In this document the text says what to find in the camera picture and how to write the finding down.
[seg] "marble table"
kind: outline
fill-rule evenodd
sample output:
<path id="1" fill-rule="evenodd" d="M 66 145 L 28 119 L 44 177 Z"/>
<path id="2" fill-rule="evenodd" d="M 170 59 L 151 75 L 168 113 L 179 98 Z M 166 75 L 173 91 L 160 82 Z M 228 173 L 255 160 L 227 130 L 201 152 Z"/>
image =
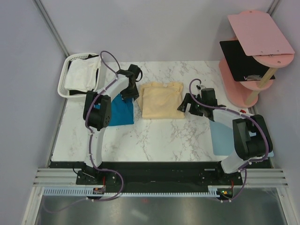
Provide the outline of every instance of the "marble table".
<path id="1" fill-rule="evenodd" d="M 219 104 L 239 110 L 225 96 L 219 61 L 122 62 L 121 68 L 138 65 L 143 71 L 139 85 L 147 82 L 184 83 L 182 96 L 194 78 L 203 88 L 214 88 Z M 116 63 L 109 65 L 117 69 Z M 107 84 L 114 74 L 102 65 L 100 85 Z M 193 85 L 193 93 L 198 90 Z M 88 132 L 83 120 L 84 98 L 69 99 L 60 124 L 52 161 L 84 161 Z M 212 149 L 210 123 L 205 117 L 185 113 L 180 120 L 145 120 L 134 102 L 133 125 L 108 127 L 102 148 L 103 161 L 219 161 Z"/>

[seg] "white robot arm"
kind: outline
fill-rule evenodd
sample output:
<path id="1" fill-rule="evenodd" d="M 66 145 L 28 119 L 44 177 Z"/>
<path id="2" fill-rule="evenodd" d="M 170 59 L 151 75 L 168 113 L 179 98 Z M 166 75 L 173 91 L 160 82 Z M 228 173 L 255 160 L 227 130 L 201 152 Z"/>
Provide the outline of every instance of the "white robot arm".
<path id="1" fill-rule="evenodd" d="M 128 70 L 119 70 L 117 72 L 117 80 L 113 82 L 116 78 L 112 79 L 109 83 L 113 84 L 106 89 L 104 95 L 101 95 L 96 100 L 96 105 L 93 106 L 88 117 L 88 126 L 92 129 L 93 138 L 89 139 L 89 142 L 87 143 L 88 150 L 84 161 L 87 166 L 93 167 L 90 160 L 89 149 L 91 150 L 95 165 L 97 167 L 101 165 L 104 132 L 111 119 L 111 102 L 118 94 L 121 94 L 123 99 L 133 98 L 136 100 L 139 97 L 139 94 L 135 82 L 140 73 L 142 74 L 141 69 L 133 64 L 130 65 Z M 98 93 L 103 91 L 103 89 L 104 88 L 98 90 L 97 92 L 87 92 L 83 111 L 84 120 L 86 120 L 87 112 L 93 100 Z"/>
<path id="2" fill-rule="evenodd" d="M 202 89 L 201 95 L 193 95 L 193 97 L 203 105 L 213 106 L 214 108 L 225 107 L 224 105 L 218 105 L 213 88 Z M 246 164 L 247 161 L 258 159 L 266 153 L 265 142 L 258 128 L 254 126 L 250 120 L 242 117 L 242 115 L 250 117 L 259 125 L 267 139 L 269 152 L 272 151 L 272 141 L 265 121 L 261 115 L 252 115 L 246 112 L 240 112 L 238 115 L 226 110 L 204 107 L 197 104 L 190 93 L 185 95 L 178 110 L 185 112 L 188 104 L 191 104 L 189 109 L 191 114 L 197 116 L 204 115 L 211 121 L 222 123 L 233 129 L 234 151 L 226 159 L 220 162 L 220 170 L 222 173 L 235 173 L 241 166 Z"/>
<path id="3" fill-rule="evenodd" d="M 93 130 L 92 143 L 88 143 L 88 145 L 90 145 L 92 158 L 97 167 L 102 163 L 102 143 L 105 128 L 108 126 L 111 118 L 111 102 L 119 93 L 121 93 L 123 99 L 138 98 L 138 90 L 136 88 L 135 80 L 137 79 L 140 71 L 140 68 L 135 65 L 131 65 L 126 71 L 118 71 L 118 80 L 111 87 L 109 87 L 104 93 L 105 95 L 101 96 L 96 102 L 96 104 L 100 104 L 100 108 L 94 107 L 90 113 L 90 116 L 88 117 L 88 125 Z M 102 90 L 103 89 L 98 90 L 97 92 L 89 91 L 87 93 L 83 113 L 84 119 L 86 119 L 87 111 L 95 96 Z M 202 102 L 205 105 L 218 107 L 224 106 L 218 105 L 215 91 L 212 88 L 202 89 L 201 95 L 197 95 L 194 97 L 197 99 L 197 101 Z M 264 141 L 251 121 L 242 118 L 241 115 L 236 115 L 229 111 L 216 109 L 214 110 L 198 105 L 191 98 L 191 95 L 189 93 L 185 95 L 185 98 L 182 104 L 178 107 L 178 110 L 185 112 L 188 104 L 191 104 L 191 107 L 189 109 L 189 112 L 191 114 L 197 116 L 204 115 L 211 121 L 220 122 L 233 129 L 235 150 L 230 156 L 219 162 L 219 173 L 229 174 L 237 172 L 239 168 L 247 161 L 265 155 L 266 148 Z M 269 152 L 271 152 L 273 148 L 272 141 L 270 139 L 270 135 L 263 117 L 261 115 L 251 115 L 249 113 L 247 114 L 247 116 L 254 119 L 262 128 L 263 133 L 265 134 L 268 141 Z M 254 136 L 250 136 L 249 132 L 256 134 Z M 87 166 L 93 167 L 90 161 L 89 151 L 87 151 L 85 163 Z"/>

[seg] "folded cloth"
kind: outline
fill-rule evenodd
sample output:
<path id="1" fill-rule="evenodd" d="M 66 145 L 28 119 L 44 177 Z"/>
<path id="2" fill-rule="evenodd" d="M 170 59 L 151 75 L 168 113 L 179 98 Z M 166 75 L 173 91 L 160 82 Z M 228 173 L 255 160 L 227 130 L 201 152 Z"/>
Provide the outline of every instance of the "folded cloth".
<path id="1" fill-rule="evenodd" d="M 109 126 L 133 124 L 133 103 L 132 98 L 123 100 L 121 94 L 112 101 L 112 118 Z"/>
<path id="2" fill-rule="evenodd" d="M 182 102 L 183 83 L 168 84 L 151 82 L 140 86 L 137 103 L 144 119 L 183 119 L 177 110 Z"/>
<path id="3" fill-rule="evenodd" d="M 65 88 L 87 92 L 96 87 L 96 71 L 100 68 L 99 56 L 72 61 L 68 70 Z"/>

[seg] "blue towel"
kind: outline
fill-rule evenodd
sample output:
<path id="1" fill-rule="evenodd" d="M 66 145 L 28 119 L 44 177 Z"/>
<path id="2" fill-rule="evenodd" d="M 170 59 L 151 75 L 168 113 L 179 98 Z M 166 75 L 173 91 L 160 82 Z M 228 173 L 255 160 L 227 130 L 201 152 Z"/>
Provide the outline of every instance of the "blue towel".
<path id="1" fill-rule="evenodd" d="M 121 94 L 112 101 L 112 118 L 108 126 L 133 124 L 133 102 L 131 99 L 123 100 Z"/>

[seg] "white laundry basket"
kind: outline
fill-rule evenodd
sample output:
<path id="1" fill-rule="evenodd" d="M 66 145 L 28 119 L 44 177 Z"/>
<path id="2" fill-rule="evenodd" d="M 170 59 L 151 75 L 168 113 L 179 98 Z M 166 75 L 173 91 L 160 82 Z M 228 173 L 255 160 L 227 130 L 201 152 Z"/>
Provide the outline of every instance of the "white laundry basket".
<path id="1" fill-rule="evenodd" d="M 66 82 L 66 77 L 68 74 L 68 65 L 71 61 L 76 60 L 76 59 L 86 59 L 89 55 L 98 55 L 96 53 L 79 53 L 79 54 L 74 54 L 70 55 L 69 57 L 66 58 L 64 65 L 62 67 L 62 71 L 60 74 L 60 81 L 58 83 L 58 88 L 57 92 L 60 96 L 64 98 L 82 98 L 85 97 L 85 94 L 78 94 L 78 95 L 69 95 L 69 90 L 65 89 L 65 82 Z M 98 68 L 98 75 L 97 75 L 97 80 L 96 80 L 96 89 L 98 87 L 99 79 L 100 79 L 100 67 Z"/>

